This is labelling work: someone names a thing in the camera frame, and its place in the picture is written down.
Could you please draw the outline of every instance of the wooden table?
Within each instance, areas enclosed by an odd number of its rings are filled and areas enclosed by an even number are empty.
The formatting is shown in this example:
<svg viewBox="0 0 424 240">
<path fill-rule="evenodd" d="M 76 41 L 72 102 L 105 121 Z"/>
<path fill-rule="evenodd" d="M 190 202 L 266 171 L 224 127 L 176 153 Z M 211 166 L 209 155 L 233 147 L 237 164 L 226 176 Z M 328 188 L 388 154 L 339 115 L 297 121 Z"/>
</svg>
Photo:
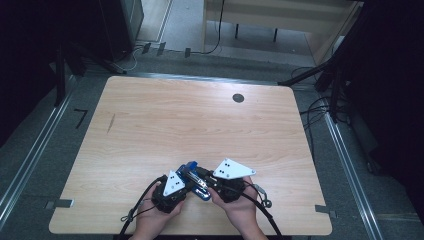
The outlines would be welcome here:
<svg viewBox="0 0 424 240">
<path fill-rule="evenodd" d="M 206 22 L 219 21 L 221 5 L 222 0 L 204 0 L 202 47 Z M 222 21 L 305 32 L 315 63 L 320 64 L 350 29 L 359 6 L 345 0 L 226 0 Z"/>
<path fill-rule="evenodd" d="M 290 88 L 131 77 L 108 80 L 61 195 L 74 205 L 56 208 L 50 231 L 117 234 L 151 181 L 192 160 L 213 170 L 224 158 L 257 171 L 252 180 L 284 235 L 330 234 L 328 214 L 315 211 L 325 202 Z M 260 211 L 258 221 L 275 235 Z M 238 232 L 219 207 L 188 194 L 163 234 Z"/>
</svg>

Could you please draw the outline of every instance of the hand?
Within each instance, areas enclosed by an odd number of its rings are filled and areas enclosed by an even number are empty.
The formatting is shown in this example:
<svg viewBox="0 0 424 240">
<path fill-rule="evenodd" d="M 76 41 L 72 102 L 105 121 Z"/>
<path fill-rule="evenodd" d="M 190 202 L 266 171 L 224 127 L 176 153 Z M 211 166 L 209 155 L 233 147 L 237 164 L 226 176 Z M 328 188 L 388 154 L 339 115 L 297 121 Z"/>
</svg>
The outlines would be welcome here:
<svg viewBox="0 0 424 240">
<path fill-rule="evenodd" d="M 159 184 L 156 184 L 147 192 L 145 199 L 150 199 L 152 197 L 158 185 Z M 155 207 L 138 215 L 136 218 L 136 229 L 130 240 L 153 240 L 162 232 L 169 220 L 181 213 L 183 204 L 184 201 L 180 202 L 169 214 L 161 212 Z M 138 208 L 138 212 L 145 211 L 153 206 L 152 201 L 145 200 Z"/>
<path fill-rule="evenodd" d="M 244 177 L 243 180 L 249 184 L 253 184 L 250 177 Z M 234 202 L 225 203 L 215 190 L 212 188 L 208 190 L 212 195 L 212 202 L 224 209 L 231 224 L 233 224 L 245 240 L 267 239 L 259 228 L 256 220 L 256 205 L 253 202 L 240 196 Z M 258 193 L 253 186 L 246 187 L 244 193 L 255 200 L 258 197 Z"/>
</svg>

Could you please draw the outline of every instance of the blue component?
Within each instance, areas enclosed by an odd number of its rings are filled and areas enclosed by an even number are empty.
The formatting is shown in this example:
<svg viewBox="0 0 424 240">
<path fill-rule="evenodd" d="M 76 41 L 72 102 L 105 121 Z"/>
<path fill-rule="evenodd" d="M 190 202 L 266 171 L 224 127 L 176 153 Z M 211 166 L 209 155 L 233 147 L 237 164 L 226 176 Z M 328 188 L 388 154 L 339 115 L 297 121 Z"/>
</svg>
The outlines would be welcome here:
<svg viewBox="0 0 424 240">
<path fill-rule="evenodd" d="M 176 171 L 176 174 L 184 181 L 184 183 L 193 181 L 187 176 L 191 173 L 195 175 L 197 178 L 199 178 L 199 175 L 196 172 L 196 167 L 197 167 L 196 161 L 188 162 L 187 164 L 181 165 Z M 203 188 L 199 186 L 197 182 L 196 182 L 196 185 L 194 185 L 194 187 L 191 189 L 191 191 L 194 194 L 196 194 L 199 198 L 201 198 L 203 201 L 208 201 L 211 198 L 211 194 L 209 193 L 207 188 Z"/>
</svg>

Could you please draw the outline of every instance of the table surface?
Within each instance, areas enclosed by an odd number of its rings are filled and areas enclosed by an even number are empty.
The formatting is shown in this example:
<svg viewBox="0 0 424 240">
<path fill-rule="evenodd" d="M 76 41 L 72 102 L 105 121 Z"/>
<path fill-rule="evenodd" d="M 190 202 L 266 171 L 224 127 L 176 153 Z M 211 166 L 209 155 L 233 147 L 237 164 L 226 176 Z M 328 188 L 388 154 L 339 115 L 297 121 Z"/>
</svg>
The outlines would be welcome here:
<svg viewBox="0 0 424 240">
<path fill-rule="evenodd" d="M 328 214 L 315 211 L 325 201 L 290 88 L 132 77 L 108 80 L 61 195 L 74 205 L 55 209 L 50 231 L 117 234 L 154 179 L 192 160 L 213 170 L 224 158 L 256 170 L 283 235 L 331 233 Z M 127 233 L 134 229 L 135 221 Z M 163 234 L 238 232 L 212 201 L 190 193 Z"/>
</svg>

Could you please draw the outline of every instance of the person's left hand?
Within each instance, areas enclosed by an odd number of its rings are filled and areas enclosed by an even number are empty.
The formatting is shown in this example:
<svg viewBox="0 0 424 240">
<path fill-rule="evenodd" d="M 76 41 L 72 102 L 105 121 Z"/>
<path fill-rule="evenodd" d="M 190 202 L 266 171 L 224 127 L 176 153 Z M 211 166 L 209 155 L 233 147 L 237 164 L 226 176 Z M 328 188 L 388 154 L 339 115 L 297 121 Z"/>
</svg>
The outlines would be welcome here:
<svg viewBox="0 0 424 240">
<path fill-rule="evenodd" d="M 159 184 L 153 186 L 146 194 L 144 199 L 152 198 L 153 192 Z M 184 201 L 180 202 L 171 213 L 164 213 L 159 211 L 156 207 L 144 212 L 136 218 L 136 229 L 130 240 L 153 240 L 157 237 L 166 224 L 173 217 L 181 213 Z M 138 212 L 152 208 L 154 204 L 151 200 L 145 200 L 144 203 L 138 208 Z"/>
</svg>

